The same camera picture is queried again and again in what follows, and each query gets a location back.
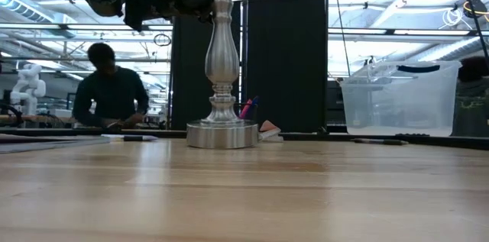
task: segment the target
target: wooden table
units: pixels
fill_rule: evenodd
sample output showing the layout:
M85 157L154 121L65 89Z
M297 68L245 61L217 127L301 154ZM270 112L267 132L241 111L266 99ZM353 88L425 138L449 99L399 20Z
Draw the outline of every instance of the wooden table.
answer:
M159 140L6 154L0 241L488 242L489 151Z

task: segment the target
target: silver lamp base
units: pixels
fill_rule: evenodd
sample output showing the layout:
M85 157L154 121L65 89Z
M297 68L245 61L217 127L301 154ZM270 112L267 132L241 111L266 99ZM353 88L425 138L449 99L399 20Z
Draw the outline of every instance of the silver lamp base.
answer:
M258 125L253 121L223 125L194 121L186 126L186 142L206 149L253 147L258 143Z

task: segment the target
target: wire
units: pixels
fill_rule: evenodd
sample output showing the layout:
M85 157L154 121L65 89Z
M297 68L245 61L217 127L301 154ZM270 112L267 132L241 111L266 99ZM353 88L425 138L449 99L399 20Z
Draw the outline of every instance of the wire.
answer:
M346 48L345 32L343 31L342 10L339 6L339 0L336 0L336 4L338 5L337 8L338 8L338 16L339 16L339 25L340 28L342 29L343 47L345 47L346 67L348 68L348 76L351 76L350 61L348 59L348 49Z
M49 113L39 113L37 115L38 116L44 116L44 117L52 118L55 121L58 121L63 127L65 125L64 122L63 122L63 120L59 119L56 115L52 115L52 114L49 114Z
M22 113L15 109L13 106L0 102L0 108L12 111L12 114L15 116L14 124L0 124L0 127L20 127L22 120Z
M139 43L139 44L143 47L144 51L146 51L147 58L149 59L150 58L150 53L147 50L147 44L146 43L144 43L144 44L143 43Z
M464 15L460 10L449 9L443 13L442 19L445 25L443 25L439 29L442 29L447 26L452 27L457 25L459 22L463 22L465 25L467 25L467 27L470 30L473 30L474 28L472 28L472 26L470 26L470 24L468 24L467 21L464 21L463 17Z
M471 11L476 12L474 8L474 4L472 4L472 0L467 0L468 4L471 6ZM482 35L481 26L477 21L477 18L474 16L475 27L477 28L477 32L479 33L479 39L481 40L482 50L484 51L484 57L486 59L487 67L489 67L489 54L487 54L486 41L484 40L484 36Z
M469 11L469 12L471 12L472 14L474 14L474 12L470 8L467 7L468 4L469 4L468 2L465 2L464 3L464 9L467 10L467 11ZM476 11L475 14L483 15L484 18L486 19L486 21L489 22L489 17L487 16L489 14L488 11L486 11L486 12Z
M468 2L465 2L464 3L464 9L471 12L472 13L472 10L470 8L467 7L468 5ZM485 14L489 14L489 12L484 12L484 11L476 11L475 14L481 14L481 15L485 15Z
M165 33L161 33L154 36L153 42L159 47L168 47L169 45L171 45L171 37L166 35Z

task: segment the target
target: white box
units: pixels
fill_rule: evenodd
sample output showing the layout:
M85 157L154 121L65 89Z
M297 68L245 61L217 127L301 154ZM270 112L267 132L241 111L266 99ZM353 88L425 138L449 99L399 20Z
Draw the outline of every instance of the white box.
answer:
M460 62L382 62L342 82L353 135L452 133Z
M55 108L53 110L53 113L51 113L52 115L56 116L56 117L63 117L63 118L71 118L72 117L72 112L71 110L67 110L67 109L58 109L58 108Z

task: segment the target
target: humanoid robot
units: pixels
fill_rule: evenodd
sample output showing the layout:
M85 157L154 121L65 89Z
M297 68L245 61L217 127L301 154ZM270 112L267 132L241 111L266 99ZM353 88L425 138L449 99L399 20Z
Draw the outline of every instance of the humanoid robot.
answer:
M39 79L42 68L37 64L27 64L24 69L18 70L18 81L10 93L11 105L24 115L36 115L37 98L46 95L46 83Z

